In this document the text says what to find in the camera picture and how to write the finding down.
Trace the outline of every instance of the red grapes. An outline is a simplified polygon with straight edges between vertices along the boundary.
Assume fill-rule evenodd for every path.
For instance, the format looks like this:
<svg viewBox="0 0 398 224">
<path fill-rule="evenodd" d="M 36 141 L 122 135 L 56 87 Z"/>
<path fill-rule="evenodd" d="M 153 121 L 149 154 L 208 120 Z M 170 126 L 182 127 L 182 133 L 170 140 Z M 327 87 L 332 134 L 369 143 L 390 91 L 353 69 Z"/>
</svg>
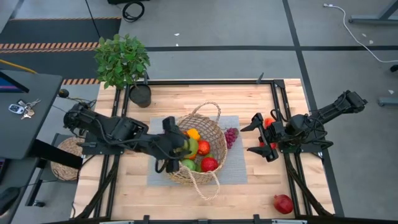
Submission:
<svg viewBox="0 0 398 224">
<path fill-rule="evenodd" d="M 231 149 L 232 148 L 232 144 L 238 138 L 238 134 L 239 134 L 239 131 L 238 131 L 237 128 L 228 128 L 226 130 L 224 135 L 225 135 L 227 149 Z"/>
</svg>

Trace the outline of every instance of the green leaves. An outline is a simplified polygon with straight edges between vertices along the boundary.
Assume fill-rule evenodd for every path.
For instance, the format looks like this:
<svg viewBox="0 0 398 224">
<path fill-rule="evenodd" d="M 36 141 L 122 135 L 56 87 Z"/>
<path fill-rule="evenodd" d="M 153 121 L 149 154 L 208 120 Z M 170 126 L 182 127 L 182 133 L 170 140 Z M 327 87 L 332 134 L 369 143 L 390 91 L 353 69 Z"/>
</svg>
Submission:
<svg viewBox="0 0 398 224">
<path fill-rule="evenodd" d="M 150 62 L 145 46 L 137 37 L 115 34 L 113 40 L 101 37 L 98 42 L 100 47 L 95 55 L 98 80 L 105 82 L 105 88 L 115 86 L 120 89 L 127 84 L 135 85 L 139 78 L 144 77 Z"/>
</svg>

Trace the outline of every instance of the gray placemat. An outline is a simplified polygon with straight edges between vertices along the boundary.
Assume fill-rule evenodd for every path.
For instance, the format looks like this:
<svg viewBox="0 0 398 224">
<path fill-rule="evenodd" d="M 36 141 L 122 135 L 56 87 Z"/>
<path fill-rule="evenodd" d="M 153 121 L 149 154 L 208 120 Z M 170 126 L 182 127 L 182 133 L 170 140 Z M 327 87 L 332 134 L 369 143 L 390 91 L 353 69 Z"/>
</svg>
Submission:
<svg viewBox="0 0 398 224">
<path fill-rule="evenodd" d="M 150 119 L 150 132 L 152 134 L 159 134 L 163 132 L 162 120 L 163 118 L 151 118 Z M 218 122 L 221 129 L 226 128 L 240 128 L 238 116 L 221 116 Z M 246 173 L 246 164 L 243 155 L 243 142 L 242 137 L 239 135 L 233 144 L 232 148 L 228 150 L 225 164 L 223 168 L 218 172 L 217 177 L 220 184 L 247 184 L 248 176 Z M 151 157 L 149 159 L 148 166 L 148 186 L 177 186 L 178 183 L 170 180 L 166 173 L 158 174 L 155 169 L 155 159 Z"/>
</svg>

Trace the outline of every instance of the wooden table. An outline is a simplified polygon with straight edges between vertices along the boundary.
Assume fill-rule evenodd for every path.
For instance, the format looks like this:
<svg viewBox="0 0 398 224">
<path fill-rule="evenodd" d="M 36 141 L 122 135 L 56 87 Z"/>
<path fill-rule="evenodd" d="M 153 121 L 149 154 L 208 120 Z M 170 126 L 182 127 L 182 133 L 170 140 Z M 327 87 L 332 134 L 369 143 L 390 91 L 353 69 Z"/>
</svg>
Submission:
<svg viewBox="0 0 398 224">
<path fill-rule="evenodd" d="M 285 89 L 292 115 L 308 113 L 307 104 L 299 79 L 285 79 Z M 151 86 L 152 104 L 139 108 L 130 102 L 127 117 L 138 119 L 148 125 L 150 118 L 160 116 L 183 116 L 205 101 L 215 101 L 221 107 L 221 115 L 238 115 L 241 128 L 251 122 L 257 112 L 268 117 L 274 109 L 270 85 L 156 85 Z M 99 89 L 96 111 L 110 116 L 115 89 Z M 280 92 L 279 103 L 282 104 Z M 118 115 L 121 114 L 124 93 L 121 93 Z M 216 109 L 207 105 L 200 110 L 214 116 Z M 283 155 L 268 163 L 261 156 L 247 152 L 248 147 L 258 145 L 258 131 L 241 133 L 248 184 L 222 185 L 219 196 L 212 201 L 201 199 L 192 187 L 147 186 L 149 156 L 126 151 L 121 156 L 114 195 L 112 220 L 142 220 L 150 215 L 151 220 L 187 219 L 248 219 L 253 214 L 261 218 L 290 218 L 293 213 L 282 215 L 273 207 L 274 195 L 290 195 Z M 313 154 L 302 154 L 302 165 L 308 188 L 319 202 L 331 213 L 333 204 L 321 160 Z M 96 156 L 81 170 L 75 196 L 76 214 L 79 214 L 98 189 L 103 156 Z M 300 210 L 304 211 L 302 194 L 296 186 Z M 205 195 L 213 194 L 214 185 L 202 185 Z M 108 193 L 103 197 L 103 209 Z"/>
</svg>

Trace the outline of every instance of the concrete floor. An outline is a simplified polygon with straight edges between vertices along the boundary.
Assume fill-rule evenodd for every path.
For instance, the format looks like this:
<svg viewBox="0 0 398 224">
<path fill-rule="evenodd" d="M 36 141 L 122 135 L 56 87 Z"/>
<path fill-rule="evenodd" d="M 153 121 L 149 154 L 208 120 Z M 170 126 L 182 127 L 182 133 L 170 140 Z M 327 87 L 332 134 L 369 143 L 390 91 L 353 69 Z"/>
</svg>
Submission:
<svg viewBox="0 0 398 224">
<path fill-rule="evenodd" d="M 17 1 L 6 2 L 15 5 Z M 88 2 L 95 17 L 120 15 L 120 9 L 105 0 Z M 389 2 L 325 0 L 341 6 L 347 15 L 377 14 Z M 323 3 L 289 0 L 300 45 L 356 45 L 341 23 L 342 12 L 324 8 Z M 143 18 L 132 24 L 122 21 L 119 33 L 136 35 L 149 47 L 293 44 L 280 0 L 152 0 L 144 4 Z M 88 16 L 82 0 L 25 0 L 16 14 L 21 18 Z M 394 26 L 348 25 L 365 43 L 372 40 L 373 45 L 398 45 Z M 375 54 L 383 60 L 398 59 L 396 51 Z M 376 102 L 379 96 L 398 97 L 398 74 L 389 73 L 391 64 L 379 63 L 365 51 L 311 51 L 303 55 L 318 107 L 331 103 L 344 90 L 357 91 L 369 101 L 362 113 L 342 116 L 326 125 L 327 139 L 335 143 L 329 152 L 345 216 L 398 220 L 398 139 L 394 135 L 398 109 L 380 108 Z M 149 56 L 151 78 L 255 78 L 262 72 L 264 78 L 302 77 L 294 51 L 150 52 Z M 71 95 L 89 100 L 98 92 L 97 85 L 66 88 Z M 71 106 L 62 99 L 55 104 L 65 110 Z M 64 132 L 59 122 L 62 116 L 53 108 L 39 139 L 51 142 L 56 132 Z M 74 190 L 73 184 L 43 185 L 38 199 L 46 200 L 51 207 L 21 205 L 14 223 L 66 220 Z"/>
</svg>

